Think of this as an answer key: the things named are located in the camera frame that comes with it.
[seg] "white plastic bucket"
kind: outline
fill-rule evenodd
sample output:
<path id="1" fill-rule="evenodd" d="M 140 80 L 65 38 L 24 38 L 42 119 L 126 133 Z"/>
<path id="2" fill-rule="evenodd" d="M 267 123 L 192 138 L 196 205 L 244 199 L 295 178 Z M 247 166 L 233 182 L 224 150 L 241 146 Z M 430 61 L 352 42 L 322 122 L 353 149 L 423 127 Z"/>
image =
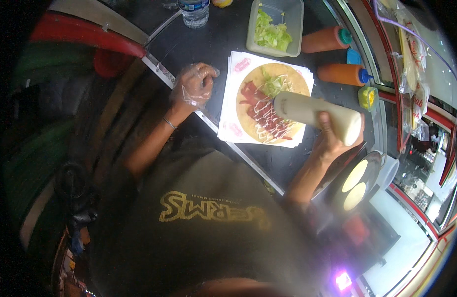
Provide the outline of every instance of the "white plastic bucket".
<path id="1" fill-rule="evenodd" d="M 380 190 L 385 190 L 390 183 L 393 181 L 393 178 L 397 174 L 399 169 L 400 161 L 398 159 L 394 159 L 387 154 L 382 156 L 384 160 L 382 160 L 383 166 L 380 169 L 379 177 L 377 177 L 377 181 L 375 181 L 379 186 Z"/>

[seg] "tortilla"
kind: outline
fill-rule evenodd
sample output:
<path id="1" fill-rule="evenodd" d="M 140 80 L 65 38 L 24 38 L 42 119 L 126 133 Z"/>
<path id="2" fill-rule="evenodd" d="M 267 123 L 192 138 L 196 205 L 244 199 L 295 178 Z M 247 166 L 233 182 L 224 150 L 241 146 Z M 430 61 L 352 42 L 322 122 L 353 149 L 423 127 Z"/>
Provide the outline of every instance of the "tortilla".
<path id="1" fill-rule="evenodd" d="M 237 116 L 238 120 L 240 121 L 240 124 L 243 128 L 243 130 L 250 135 L 253 139 L 255 139 L 258 142 L 263 143 L 267 139 L 260 139 L 258 137 L 258 134 L 256 133 L 256 127 L 255 125 L 257 122 L 252 119 L 248 114 L 247 111 L 250 107 L 249 104 L 240 104 L 241 101 L 245 100 L 245 96 L 242 95 L 241 91 L 242 88 L 245 86 L 246 83 L 253 81 L 255 86 L 259 87 L 262 84 L 265 83 L 265 79 L 263 77 L 262 73 L 262 68 L 265 69 L 265 71 L 270 75 L 270 76 L 279 76 L 282 74 L 286 74 L 286 80 L 291 81 L 292 83 L 292 91 L 294 93 L 302 94 L 305 96 L 309 96 L 309 88 L 308 85 L 306 84 L 305 79 L 303 76 L 301 76 L 299 73 L 296 72 L 295 69 L 293 69 L 290 66 L 284 65 L 284 64 L 279 64 L 279 63 L 271 63 L 271 64 L 265 64 L 260 67 L 257 67 L 253 69 L 243 80 L 242 84 L 238 88 L 237 92 L 237 100 L 236 100 L 236 110 L 237 110 Z M 288 133 L 286 133 L 284 136 L 285 137 L 291 137 L 293 138 L 295 134 L 303 127 L 304 124 L 294 122 L 293 126 L 290 128 Z M 279 138 L 276 141 L 270 142 L 271 144 L 279 144 L 286 141 L 286 139 Z"/>
<path id="2" fill-rule="evenodd" d="M 350 211 L 356 205 L 361 202 L 365 194 L 365 182 L 357 184 L 350 192 L 347 194 L 346 200 L 344 200 L 344 210 Z"/>
<path id="3" fill-rule="evenodd" d="M 364 175 L 368 163 L 368 160 L 362 160 L 361 162 L 359 162 L 359 164 L 357 164 L 354 167 L 354 169 L 351 171 L 346 181 L 344 182 L 342 189 L 343 193 L 346 193 L 355 185 L 357 185 L 357 183 L 361 180 L 362 176 Z"/>

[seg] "red logo on paper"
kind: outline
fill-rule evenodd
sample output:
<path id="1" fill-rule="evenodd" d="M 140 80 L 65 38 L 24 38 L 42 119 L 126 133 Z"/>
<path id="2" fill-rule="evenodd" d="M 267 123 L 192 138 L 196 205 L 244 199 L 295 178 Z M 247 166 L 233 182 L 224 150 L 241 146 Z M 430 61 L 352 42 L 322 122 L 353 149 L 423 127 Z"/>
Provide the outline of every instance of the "red logo on paper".
<path id="1" fill-rule="evenodd" d="M 235 134 L 235 136 L 237 136 L 237 137 L 242 136 L 242 130 L 240 130 L 240 128 L 235 123 L 229 123 L 228 127 L 230 128 L 232 133 Z"/>
<path id="2" fill-rule="evenodd" d="M 244 58 L 241 62 L 238 62 L 237 65 L 235 65 L 235 71 L 237 71 L 237 72 L 242 71 L 243 69 L 247 68 L 251 62 L 252 62 L 252 59 Z"/>

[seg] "bracelet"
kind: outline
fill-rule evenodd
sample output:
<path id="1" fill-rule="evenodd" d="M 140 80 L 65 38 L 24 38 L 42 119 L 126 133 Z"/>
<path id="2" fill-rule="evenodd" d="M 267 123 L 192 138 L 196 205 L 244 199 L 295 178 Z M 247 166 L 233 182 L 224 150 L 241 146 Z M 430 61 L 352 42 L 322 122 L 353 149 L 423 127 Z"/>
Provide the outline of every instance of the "bracelet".
<path id="1" fill-rule="evenodd" d="M 166 121 L 166 123 L 168 123 L 169 126 L 171 126 L 174 130 L 177 129 L 177 127 L 174 126 L 174 125 L 172 124 L 172 122 L 170 122 L 166 117 L 163 116 L 162 119 L 163 119 L 164 121 Z"/>

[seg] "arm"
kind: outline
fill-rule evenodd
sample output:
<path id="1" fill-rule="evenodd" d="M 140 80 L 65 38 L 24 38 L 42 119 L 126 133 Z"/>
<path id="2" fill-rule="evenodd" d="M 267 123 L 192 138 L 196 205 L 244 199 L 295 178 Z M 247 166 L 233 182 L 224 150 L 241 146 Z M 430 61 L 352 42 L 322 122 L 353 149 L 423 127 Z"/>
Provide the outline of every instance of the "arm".
<path id="1" fill-rule="evenodd" d="M 164 118 L 175 127 L 181 124 L 210 98 L 213 86 L 212 78 L 217 76 L 216 69 L 203 63 L 191 65 L 183 70 L 171 93 L 172 106 Z M 174 128 L 161 119 L 154 130 L 128 157 L 125 167 L 136 181 L 156 160 L 173 131 Z"/>
<path id="2" fill-rule="evenodd" d="M 344 144 L 336 137 L 332 130 L 331 119 L 327 112 L 320 112 L 318 120 L 321 126 L 321 135 L 316 139 L 313 151 L 303 168 L 298 172 L 286 193 L 286 202 L 308 205 L 316 187 L 326 174 L 331 163 L 344 152 L 358 146 L 364 139 L 364 117 L 362 116 L 361 133 L 352 146 Z"/>

